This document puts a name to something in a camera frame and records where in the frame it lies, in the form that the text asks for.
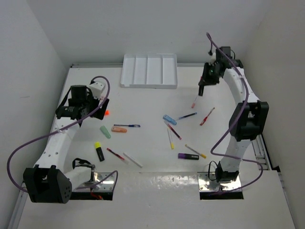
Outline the green eraser case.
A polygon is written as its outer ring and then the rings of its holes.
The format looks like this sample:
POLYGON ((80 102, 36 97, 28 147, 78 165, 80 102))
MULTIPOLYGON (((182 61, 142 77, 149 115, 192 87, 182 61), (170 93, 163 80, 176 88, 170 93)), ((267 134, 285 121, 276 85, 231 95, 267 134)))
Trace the green eraser case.
POLYGON ((100 131, 104 134, 104 136, 107 138, 107 139, 110 139, 111 138, 111 134, 109 133, 108 129, 102 125, 100 127, 100 131))

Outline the orange eraser case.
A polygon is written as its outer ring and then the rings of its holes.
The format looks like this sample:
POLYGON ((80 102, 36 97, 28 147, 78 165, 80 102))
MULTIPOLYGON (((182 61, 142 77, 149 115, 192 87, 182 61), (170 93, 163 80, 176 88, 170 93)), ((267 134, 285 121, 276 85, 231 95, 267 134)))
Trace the orange eraser case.
POLYGON ((113 127, 111 128, 111 131, 112 131, 112 132, 116 132, 116 133, 126 133, 126 132, 127 132, 127 129, 122 128, 122 127, 113 126, 113 127))

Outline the yellow cap black highlighter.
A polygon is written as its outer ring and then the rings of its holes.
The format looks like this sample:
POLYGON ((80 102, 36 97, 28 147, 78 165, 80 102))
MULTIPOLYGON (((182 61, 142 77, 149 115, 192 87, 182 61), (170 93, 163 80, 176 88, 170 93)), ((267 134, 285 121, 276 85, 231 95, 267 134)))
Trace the yellow cap black highlighter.
POLYGON ((94 143, 94 147, 96 149, 96 152, 97 152, 97 156, 99 158, 99 161, 102 162, 105 160, 104 158, 104 155, 103 155, 103 152, 102 152, 102 146, 100 144, 100 142, 95 142, 94 143))

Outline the dark red gel pen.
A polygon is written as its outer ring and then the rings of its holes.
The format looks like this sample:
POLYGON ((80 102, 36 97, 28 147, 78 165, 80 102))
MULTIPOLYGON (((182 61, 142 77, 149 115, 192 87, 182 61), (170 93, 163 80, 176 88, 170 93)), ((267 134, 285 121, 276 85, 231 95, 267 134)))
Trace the dark red gel pen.
POLYGON ((168 128, 177 136, 177 138, 179 140, 181 140, 182 139, 181 136, 174 130, 174 128, 168 122, 166 122, 166 121, 164 121, 164 122, 168 126, 168 128))

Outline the purple cap black highlighter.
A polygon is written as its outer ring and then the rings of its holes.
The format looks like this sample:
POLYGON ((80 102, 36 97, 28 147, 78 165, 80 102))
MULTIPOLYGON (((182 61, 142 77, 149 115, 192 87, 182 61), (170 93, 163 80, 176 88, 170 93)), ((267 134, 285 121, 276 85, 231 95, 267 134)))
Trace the purple cap black highlighter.
POLYGON ((185 160, 199 160, 198 155, 193 154, 185 154, 185 153, 179 153, 178 154, 179 159, 185 159, 185 160))

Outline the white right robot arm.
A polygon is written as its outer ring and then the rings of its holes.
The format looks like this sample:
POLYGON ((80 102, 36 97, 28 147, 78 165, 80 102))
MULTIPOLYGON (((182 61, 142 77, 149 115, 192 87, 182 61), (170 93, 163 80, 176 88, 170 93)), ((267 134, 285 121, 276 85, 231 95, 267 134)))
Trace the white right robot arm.
POLYGON ((244 75, 243 64, 231 56, 229 46, 222 46, 209 54, 211 60, 204 64, 198 95, 203 95, 206 86, 216 85, 223 79, 236 104, 226 132, 230 135, 229 145, 215 170, 215 180, 224 183, 237 179, 246 149, 263 132, 269 104, 261 101, 252 91, 244 75))

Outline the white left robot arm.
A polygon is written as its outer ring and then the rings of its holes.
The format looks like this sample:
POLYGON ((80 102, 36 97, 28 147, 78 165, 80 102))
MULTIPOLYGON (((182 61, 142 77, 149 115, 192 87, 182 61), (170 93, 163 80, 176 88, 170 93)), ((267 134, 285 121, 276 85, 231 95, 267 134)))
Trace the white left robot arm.
POLYGON ((92 181, 93 165, 73 166, 64 172, 64 163, 72 140, 88 116, 102 120, 109 99, 101 102, 105 84, 73 85, 55 111, 55 134, 33 168, 26 168, 23 180, 34 203, 67 203, 72 192, 83 183, 92 181))

